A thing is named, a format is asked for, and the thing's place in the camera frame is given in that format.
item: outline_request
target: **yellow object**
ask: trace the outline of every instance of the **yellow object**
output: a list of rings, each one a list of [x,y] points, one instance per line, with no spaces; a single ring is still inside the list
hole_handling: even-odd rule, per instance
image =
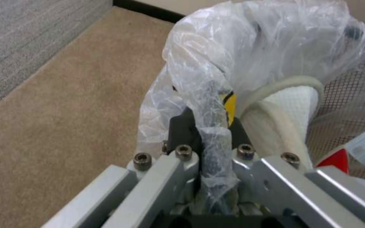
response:
[[[230,125],[233,123],[236,108],[236,95],[233,91],[231,91],[229,94],[222,95],[221,99],[226,110],[227,123],[230,127]]]

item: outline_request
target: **metal bracket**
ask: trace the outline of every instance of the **metal bracket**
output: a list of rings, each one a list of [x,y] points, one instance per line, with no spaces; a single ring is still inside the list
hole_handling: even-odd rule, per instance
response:
[[[305,176],[365,222],[365,187],[334,166],[307,172]]]
[[[251,168],[236,166],[234,171],[251,190],[252,201],[265,205],[273,214],[295,212],[310,227],[365,227],[280,157],[263,158]]]
[[[43,227],[100,227],[137,182],[134,172],[111,165]]]

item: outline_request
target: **plastic bag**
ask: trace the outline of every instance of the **plastic bag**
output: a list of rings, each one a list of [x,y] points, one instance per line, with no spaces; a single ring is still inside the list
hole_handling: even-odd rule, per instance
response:
[[[191,108],[204,144],[202,184],[211,210],[224,205],[223,195],[238,181],[221,94],[233,91],[240,113],[246,98],[269,83],[308,75],[326,84],[365,59],[365,25],[343,1],[221,3],[180,20],[163,59],[141,105],[137,152],[158,156],[170,118]]]

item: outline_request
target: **wall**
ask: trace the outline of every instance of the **wall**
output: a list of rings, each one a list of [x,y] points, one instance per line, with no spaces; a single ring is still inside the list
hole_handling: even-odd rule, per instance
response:
[[[157,6],[172,12],[188,15],[198,9],[213,6],[217,3],[226,2],[225,0],[136,0],[152,6]],[[351,15],[358,20],[365,22],[365,0],[345,0],[348,3]]]
[[[0,100],[112,7],[112,0],[0,0]]]

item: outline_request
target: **metal mesh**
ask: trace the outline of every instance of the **metal mesh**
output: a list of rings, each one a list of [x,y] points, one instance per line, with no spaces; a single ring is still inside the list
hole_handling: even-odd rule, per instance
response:
[[[365,61],[325,87],[325,100],[310,123],[307,145],[315,163],[365,131]],[[365,166],[353,158],[350,175],[365,179]]]

